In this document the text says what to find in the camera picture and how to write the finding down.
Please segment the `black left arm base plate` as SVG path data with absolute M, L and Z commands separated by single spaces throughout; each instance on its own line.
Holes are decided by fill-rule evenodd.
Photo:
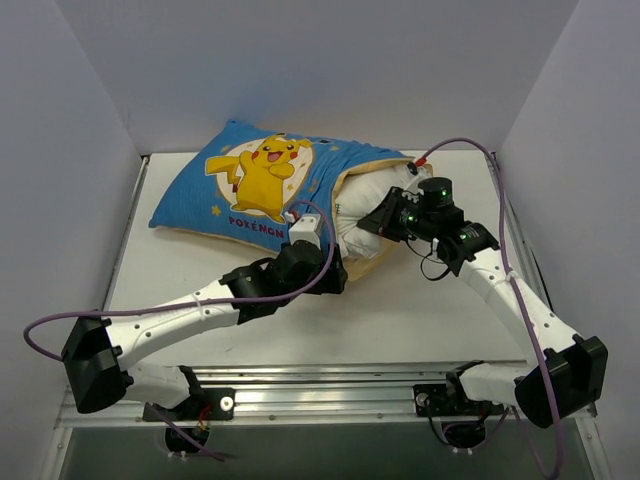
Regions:
M 146 422 L 161 421 L 152 409 L 172 422 L 188 422 L 198 420 L 229 421 L 234 417 L 236 390 L 229 387 L 204 389 L 196 396 L 191 396 L 173 409 L 159 405 L 145 405 L 142 419 Z

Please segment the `blue Pikachu pillowcase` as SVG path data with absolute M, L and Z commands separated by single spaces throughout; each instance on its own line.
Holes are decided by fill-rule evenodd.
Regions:
M 287 237 L 285 214 L 313 202 L 331 220 L 334 202 L 348 175 L 413 161 L 398 150 L 293 133 L 258 129 L 228 121 L 184 168 L 161 197 L 151 228 L 183 230 L 233 240 L 275 252 Z M 392 250 L 372 259 L 342 255 L 348 278 L 370 273 Z

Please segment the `white pillow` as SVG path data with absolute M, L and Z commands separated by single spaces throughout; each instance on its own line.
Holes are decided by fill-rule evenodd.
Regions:
M 372 259 L 382 251 L 379 236 L 357 227 L 357 221 L 373 211 L 391 187 L 417 192 L 418 182 L 412 182 L 400 163 L 377 171 L 348 175 L 334 202 L 336 233 L 341 253 L 348 259 Z

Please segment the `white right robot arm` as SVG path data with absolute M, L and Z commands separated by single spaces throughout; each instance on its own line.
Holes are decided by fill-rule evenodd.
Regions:
M 508 264 L 499 241 L 464 217 L 451 180 L 427 178 L 411 193 L 393 187 L 358 227 L 394 242 L 434 244 L 448 273 L 474 290 L 501 321 L 526 359 L 521 368 L 478 360 L 447 375 L 444 400 L 455 412 L 478 402 L 514 407 L 548 428 L 602 393 L 608 350 L 565 324 Z

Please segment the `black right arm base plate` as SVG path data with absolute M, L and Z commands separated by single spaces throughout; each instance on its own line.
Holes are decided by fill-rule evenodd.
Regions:
M 445 383 L 415 384 L 412 387 L 415 413 L 418 417 L 496 416 L 504 412 L 500 405 L 489 401 L 459 399 L 450 393 Z

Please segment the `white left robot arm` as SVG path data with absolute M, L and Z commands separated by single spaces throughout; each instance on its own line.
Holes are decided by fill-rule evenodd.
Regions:
M 149 313 L 80 316 L 61 352 L 76 409 L 91 414 L 131 400 L 190 419 L 205 399 L 192 368 L 147 357 L 201 333 L 270 316 L 299 293 L 340 294 L 347 278 L 338 251 L 326 254 L 299 240 Z

